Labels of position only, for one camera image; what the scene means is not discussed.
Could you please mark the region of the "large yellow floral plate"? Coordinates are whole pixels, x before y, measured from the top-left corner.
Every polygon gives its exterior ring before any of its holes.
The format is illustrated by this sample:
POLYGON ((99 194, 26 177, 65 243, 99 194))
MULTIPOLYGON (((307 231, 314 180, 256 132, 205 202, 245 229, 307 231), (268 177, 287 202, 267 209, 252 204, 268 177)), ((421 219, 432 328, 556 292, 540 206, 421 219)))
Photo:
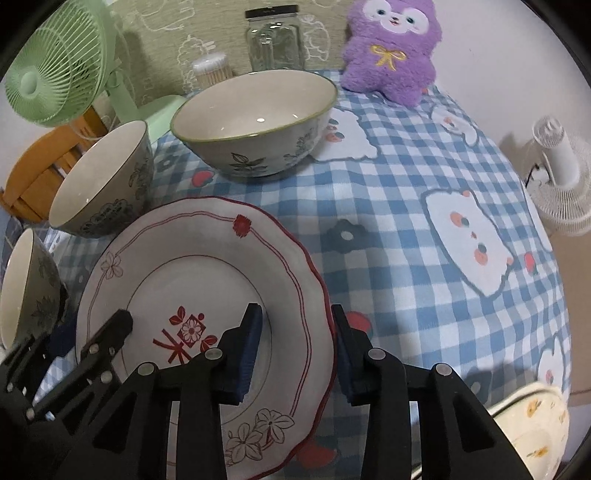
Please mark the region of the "large yellow floral plate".
POLYGON ((562 391, 529 384, 488 409, 534 479, 553 479, 569 435, 569 412, 562 391))

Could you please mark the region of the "floral ceramic bowl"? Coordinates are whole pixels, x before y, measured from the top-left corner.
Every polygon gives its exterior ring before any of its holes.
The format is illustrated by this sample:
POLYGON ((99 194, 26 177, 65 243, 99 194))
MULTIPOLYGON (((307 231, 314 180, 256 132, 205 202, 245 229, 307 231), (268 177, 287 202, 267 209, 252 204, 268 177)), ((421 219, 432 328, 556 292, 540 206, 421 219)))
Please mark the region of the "floral ceramic bowl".
POLYGON ((57 266, 33 229, 8 260, 1 290, 1 341, 10 350, 23 338, 50 332, 59 319, 62 283, 57 266))
POLYGON ((171 133, 226 176, 276 175, 322 139, 339 89, 317 73, 267 70, 215 84, 187 100, 171 133))
POLYGON ((50 207, 50 226, 83 238, 120 232, 143 213, 153 172, 147 123, 118 126, 66 175, 50 207))

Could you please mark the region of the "red trimmed white plate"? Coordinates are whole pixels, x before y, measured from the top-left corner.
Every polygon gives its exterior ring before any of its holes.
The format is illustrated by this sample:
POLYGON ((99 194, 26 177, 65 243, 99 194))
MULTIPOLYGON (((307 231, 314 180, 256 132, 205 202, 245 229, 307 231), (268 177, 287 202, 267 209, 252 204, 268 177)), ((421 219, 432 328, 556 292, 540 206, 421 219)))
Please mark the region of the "red trimmed white plate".
POLYGON ((252 382, 221 410, 231 479, 280 470, 311 437, 335 375, 329 297, 307 250, 273 216, 220 197, 156 208, 123 230, 97 261, 78 308, 83 347, 117 310, 133 319, 112 364, 186 364, 215 348, 249 304, 263 309, 252 382))

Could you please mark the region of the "wooden bed headboard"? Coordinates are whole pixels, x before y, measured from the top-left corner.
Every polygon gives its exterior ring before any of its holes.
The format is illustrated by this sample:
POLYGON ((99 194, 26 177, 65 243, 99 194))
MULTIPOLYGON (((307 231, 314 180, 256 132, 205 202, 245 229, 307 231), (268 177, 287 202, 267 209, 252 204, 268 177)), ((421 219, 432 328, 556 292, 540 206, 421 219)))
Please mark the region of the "wooden bed headboard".
POLYGON ((106 126, 91 106, 73 125, 57 127, 36 140, 16 162, 1 189, 1 207, 20 220, 47 220, 67 174, 106 133, 106 126))

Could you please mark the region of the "blue checkered tablecloth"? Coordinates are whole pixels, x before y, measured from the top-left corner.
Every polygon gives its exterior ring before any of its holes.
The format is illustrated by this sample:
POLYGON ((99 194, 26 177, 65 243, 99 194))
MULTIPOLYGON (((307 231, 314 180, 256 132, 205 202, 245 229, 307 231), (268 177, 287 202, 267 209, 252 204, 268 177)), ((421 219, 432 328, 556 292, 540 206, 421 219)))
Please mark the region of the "blue checkered tablecloth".
POLYGON ((449 95, 418 107, 342 92, 338 139, 293 170, 245 179, 216 173, 171 136, 155 151, 155 204, 215 195, 276 217, 311 253, 332 301, 403 361, 449 363, 486 405, 539 381, 568 392, 571 338, 559 267, 523 182, 449 95), (427 200, 470 191, 513 264, 462 269, 461 236, 435 227, 427 200))

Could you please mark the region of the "white standing fan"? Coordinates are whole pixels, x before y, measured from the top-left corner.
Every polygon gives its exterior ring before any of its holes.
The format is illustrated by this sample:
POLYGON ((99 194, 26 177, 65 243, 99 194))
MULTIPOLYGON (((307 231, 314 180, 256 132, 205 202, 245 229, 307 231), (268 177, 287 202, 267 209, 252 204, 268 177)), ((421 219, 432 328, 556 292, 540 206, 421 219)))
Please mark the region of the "white standing fan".
POLYGON ((552 233, 590 232, 590 142, 567 133, 554 116, 532 127, 535 157, 526 189, 542 223, 552 233))

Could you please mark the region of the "green desk fan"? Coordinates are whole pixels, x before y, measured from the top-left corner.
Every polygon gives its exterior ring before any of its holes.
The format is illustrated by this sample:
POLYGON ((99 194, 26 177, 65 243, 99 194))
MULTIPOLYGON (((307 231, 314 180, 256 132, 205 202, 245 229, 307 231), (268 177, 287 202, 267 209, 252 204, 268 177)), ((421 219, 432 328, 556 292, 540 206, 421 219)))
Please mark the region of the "green desk fan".
POLYGON ((102 1, 67 1, 36 29, 5 75, 11 108, 43 127, 65 125, 106 94, 121 123, 143 120, 155 142, 185 103, 166 95, 139 107, 116 54, 122 38, 102 1))

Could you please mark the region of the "cotton swab container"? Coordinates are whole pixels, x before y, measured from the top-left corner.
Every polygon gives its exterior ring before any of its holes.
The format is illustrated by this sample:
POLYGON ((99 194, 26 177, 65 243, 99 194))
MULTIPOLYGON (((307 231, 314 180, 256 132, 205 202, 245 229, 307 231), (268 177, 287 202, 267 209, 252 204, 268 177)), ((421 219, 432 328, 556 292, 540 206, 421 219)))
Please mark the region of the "cotton swab container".
POLYGON ((233 76, 228 55, 223 52, 206 54, 194 60, 191 64, 191 71, 200 90, 221 83, 233 76))

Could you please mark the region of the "glass jar black lid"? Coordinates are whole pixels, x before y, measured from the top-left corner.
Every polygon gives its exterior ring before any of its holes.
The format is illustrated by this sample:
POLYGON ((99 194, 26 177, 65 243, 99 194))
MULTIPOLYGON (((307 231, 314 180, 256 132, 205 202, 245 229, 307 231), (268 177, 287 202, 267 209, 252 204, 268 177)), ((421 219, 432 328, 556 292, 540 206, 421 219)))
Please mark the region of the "glass jar black lid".
POLYGON ((245 11, 245 41, 252 71, 304 70, 298 11, 295 4, 245 11))

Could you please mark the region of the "purple plush bunny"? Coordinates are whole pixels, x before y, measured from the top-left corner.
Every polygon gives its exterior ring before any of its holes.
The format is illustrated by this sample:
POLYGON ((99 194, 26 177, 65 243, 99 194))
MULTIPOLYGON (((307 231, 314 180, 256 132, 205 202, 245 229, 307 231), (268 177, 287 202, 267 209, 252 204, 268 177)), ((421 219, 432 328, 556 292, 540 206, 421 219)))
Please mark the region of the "purple plush bunny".
POLYGON ((342 89, 379 92, 391 102, 418 106, 436 80, 432 55, 442 28, 434 2, 356 1, 349 9, 348 27, 342 89))

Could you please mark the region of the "green patterned wall mat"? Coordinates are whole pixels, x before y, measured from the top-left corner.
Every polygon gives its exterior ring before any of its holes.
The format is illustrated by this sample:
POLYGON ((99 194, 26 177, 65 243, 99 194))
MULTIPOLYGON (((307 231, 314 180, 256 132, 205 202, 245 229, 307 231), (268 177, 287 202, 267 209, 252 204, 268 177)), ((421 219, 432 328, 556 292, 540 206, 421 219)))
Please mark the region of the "green patterned wall mat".
MULTIPOLYGON (((349 1, 297 1, 304 65, 338 69, 346 38, 349 1)), ((245 11, 281 1, 108 1, 117 32, 124 80, 139 106, 169 94, 197 90, 191 64, 211 52, 228 55, 235 73, 252 70, 245 11)))

